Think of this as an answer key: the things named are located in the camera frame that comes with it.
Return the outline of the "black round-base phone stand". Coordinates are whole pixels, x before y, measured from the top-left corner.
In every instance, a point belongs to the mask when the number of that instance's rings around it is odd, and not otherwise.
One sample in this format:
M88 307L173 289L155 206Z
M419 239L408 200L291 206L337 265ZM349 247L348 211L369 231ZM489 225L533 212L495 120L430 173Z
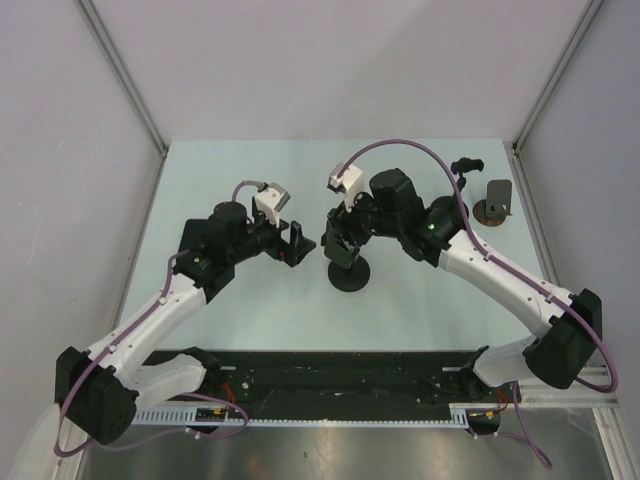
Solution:
M459 160L453 162L451 164L450 170L456 177L456 186L459 192L462 192L462 190L466 186L467 179L465 178L465 174L472 171L482 172L483 169L484 162L481 159L462 157ZM457 226L463 226L462 215L455 194L452 194L451 196L441 196L436 198L432 202L431 207L444 210L452 217L452 221Z

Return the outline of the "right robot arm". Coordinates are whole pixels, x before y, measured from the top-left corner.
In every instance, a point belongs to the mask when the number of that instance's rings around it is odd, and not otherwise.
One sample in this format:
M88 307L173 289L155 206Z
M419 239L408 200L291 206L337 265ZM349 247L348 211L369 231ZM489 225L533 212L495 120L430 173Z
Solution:
M321 238L335 288L361 289L369 278L361 248L373 237L392 238L414 260L474 285L529 331L519 341L474 353L461 370L461 388L469 399L484 401L497 387L532 377L556 389L578 380L601 335L602 303L596 294L587 289L573 294L530 276L465 227L455 197L439 197L426 206L399 169L366 181L357 167L337 166L328 187L344 196L329 211Z

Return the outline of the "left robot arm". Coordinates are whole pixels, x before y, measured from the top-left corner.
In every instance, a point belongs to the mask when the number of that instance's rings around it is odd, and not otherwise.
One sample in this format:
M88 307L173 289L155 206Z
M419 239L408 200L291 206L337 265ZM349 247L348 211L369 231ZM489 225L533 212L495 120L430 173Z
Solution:
M191 393L214 397L221 387L219 363L204 351L189 348L156 366L147 366L147 358L234 279L238 264L266 254L295 267L315 247L298 222L272 223L258 207L234 201L216 205L206 219L187 220L161 289L140 313L87 349L69 347L58 356L54 400L60 419L107 446L141 410Z

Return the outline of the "wooden-base metal phone stand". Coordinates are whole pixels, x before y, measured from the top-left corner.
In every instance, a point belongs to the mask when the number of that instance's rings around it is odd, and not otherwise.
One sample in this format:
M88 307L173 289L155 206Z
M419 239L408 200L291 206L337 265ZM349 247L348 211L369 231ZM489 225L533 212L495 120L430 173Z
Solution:
M488 182L486 196L473 207L474 218L482 225L497 227L512 215L512 182L496 179Z

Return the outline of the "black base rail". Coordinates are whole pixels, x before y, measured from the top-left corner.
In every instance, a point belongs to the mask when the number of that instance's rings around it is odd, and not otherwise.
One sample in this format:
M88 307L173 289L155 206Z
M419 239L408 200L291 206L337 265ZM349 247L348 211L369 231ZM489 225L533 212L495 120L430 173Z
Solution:
M504 383L469 392L460 370L470 351L207 351L214 362L197 391L234 400L258 418L417 420L446 406L491 408L513 402Z

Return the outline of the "aluminium corner post left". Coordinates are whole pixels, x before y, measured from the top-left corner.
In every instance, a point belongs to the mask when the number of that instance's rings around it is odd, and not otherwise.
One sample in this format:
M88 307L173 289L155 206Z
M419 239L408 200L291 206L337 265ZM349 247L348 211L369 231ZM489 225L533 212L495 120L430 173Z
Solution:
M160 157L165 159L169 149L168 144L163 139L95 2L91 0L76 0L74 4L146 135Z

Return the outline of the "aluminium corner post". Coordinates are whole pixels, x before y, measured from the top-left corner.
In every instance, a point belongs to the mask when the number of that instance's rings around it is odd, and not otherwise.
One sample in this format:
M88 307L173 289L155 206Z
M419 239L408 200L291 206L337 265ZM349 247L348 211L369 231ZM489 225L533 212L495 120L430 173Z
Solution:
M169 149L168 144L163 139L95 2L91 0L76 0L74 4L146 135L160 157L165 159Z
M511 149L515 155L519 156L521 154L531 133L542 118L549 102L568 73L569 67L574 62L592 27L598 21L607 4L608 1L606 0L590 0L586 3L576 25L571 30L568 40L546 78L540 93L527 113L518 133L511 142Z

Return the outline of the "aluminium corner post right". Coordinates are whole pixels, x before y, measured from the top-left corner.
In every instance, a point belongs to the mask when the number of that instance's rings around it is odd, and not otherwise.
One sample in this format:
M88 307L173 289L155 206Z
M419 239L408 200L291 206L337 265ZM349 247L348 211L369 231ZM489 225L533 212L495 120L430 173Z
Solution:
M531 133L542 118L549 102L568 73L569 67L574 62L592 27L598 21L607 4L608 1L606 0L590 0L586 3L576 25L571 30L568 40L546 78L540 93L527 113L518 133L511 142L511 149L515 155L519 156L521 154Z

